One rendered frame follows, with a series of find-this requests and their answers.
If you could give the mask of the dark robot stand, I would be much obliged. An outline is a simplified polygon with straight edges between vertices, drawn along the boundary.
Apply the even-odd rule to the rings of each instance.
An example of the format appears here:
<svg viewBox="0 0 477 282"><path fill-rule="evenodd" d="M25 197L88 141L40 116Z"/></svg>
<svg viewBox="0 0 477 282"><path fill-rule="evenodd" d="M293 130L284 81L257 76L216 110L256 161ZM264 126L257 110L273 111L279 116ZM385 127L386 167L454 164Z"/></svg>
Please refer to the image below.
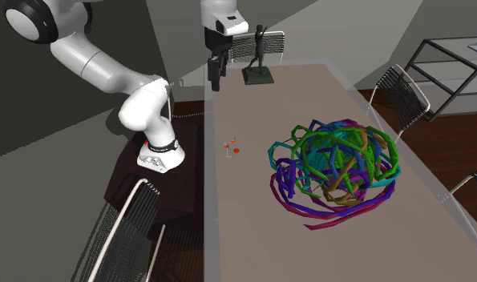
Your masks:
<svg viewBox="0 0 477 282"><path fill-rule="evenodd" d="M173 119L172 126L185 152L182 164L163 174L139 166L136 160L145 135L137 132L119 155L104 194L104 199L120 210L135 183L148 179L160 191L150 240L158 237L164 224L190 232L204 231L204 119Z"/></svg>

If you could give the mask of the dark standing figure statue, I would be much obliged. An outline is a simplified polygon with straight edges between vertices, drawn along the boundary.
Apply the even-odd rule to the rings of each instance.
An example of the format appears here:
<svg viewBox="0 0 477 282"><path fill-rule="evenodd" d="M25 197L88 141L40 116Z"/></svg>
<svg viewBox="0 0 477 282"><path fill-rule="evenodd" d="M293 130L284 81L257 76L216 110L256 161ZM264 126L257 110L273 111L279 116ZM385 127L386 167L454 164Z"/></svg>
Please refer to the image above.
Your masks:
<svg viewBox="0 0 477 282"><path fill-rule="evenodd" d="M249 65L242 70L245 76L244 81L246 85L258 85L258 84L272 84L274 79L269 71L269 68L263 66L264 48L263 37L267 30L267 27L263 27L261 24L257 25L254 35L255 40L255 55Z"/></svg>

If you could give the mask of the multicoloured ribbon tangle ball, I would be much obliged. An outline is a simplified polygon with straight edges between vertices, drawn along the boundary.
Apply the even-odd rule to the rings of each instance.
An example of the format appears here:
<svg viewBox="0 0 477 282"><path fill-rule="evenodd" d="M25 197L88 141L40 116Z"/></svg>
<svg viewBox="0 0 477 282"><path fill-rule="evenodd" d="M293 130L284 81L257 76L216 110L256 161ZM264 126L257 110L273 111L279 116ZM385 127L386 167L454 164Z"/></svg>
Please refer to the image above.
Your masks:
<svg viewBox="0 0 477 282"><path fill-rule="evenodd" d="M313 120L268 149L270 188L285 210L330 228L374 210L395 191L402 170L388 134L352 119Z"/></svg>

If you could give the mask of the black-frame shelf unit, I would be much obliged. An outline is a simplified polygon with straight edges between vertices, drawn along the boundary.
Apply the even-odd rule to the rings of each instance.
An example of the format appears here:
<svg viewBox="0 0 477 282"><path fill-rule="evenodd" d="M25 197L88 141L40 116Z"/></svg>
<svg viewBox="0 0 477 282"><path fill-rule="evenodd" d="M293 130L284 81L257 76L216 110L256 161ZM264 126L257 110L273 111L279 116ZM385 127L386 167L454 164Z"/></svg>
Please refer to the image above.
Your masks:
<svg viewBox="0 0 477 282"><path fill-rule="evenodd" d="M405 67L429 99L429 120L477 114L477 37L424 39Z"/></svg>

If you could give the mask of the grey dining table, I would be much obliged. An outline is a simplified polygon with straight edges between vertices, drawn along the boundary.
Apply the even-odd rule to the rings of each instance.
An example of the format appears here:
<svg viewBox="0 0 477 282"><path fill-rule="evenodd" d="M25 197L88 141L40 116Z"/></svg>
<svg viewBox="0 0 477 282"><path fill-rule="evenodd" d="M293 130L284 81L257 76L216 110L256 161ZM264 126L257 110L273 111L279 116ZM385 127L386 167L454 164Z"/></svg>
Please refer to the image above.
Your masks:
<svg viewBox="0 0 477 282"><path fill-rule="evenodd" d="M378 125L363 97L328 59L285 62L274 83L245 85L228 70L213 96L205 151L216 187L205 192L208 282L477 282L477 244L441 203L445 187L404 143L395 193L375 210L311 231L269 186L268 149L297 125L353 119ZM240 152L227 158L224 142Z"/></svg>

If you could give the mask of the small orange white toy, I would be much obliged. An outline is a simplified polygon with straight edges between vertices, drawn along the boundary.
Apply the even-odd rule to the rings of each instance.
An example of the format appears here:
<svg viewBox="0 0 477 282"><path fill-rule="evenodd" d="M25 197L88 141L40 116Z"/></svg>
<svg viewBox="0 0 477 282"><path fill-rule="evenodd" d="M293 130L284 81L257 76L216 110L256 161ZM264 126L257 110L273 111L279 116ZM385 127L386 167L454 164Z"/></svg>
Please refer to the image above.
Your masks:
<svg viewBox="0 0 477 282"><path fill-rule="evenodd" d="M230 139L228 142L224 142L224 149L227 158L232 158L234 155L240 152L240 149L236 147L236 137Z"/></svg>

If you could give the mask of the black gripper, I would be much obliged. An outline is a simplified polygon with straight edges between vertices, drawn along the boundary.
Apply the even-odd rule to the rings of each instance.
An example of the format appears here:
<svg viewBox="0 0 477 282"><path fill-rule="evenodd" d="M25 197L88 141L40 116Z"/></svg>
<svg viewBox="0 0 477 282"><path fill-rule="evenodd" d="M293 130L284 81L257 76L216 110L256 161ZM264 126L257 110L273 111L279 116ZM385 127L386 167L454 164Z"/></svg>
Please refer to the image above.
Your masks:
<svg viewBox="0 0 477 282"><path fill-rule="evenodd" d="M204 40L205 46L212 52L212 57L207 62L208 81L213 91L219 91L220 77L227 74L228 51L232 47L232 36L225 36L205 27Z"/></svg>

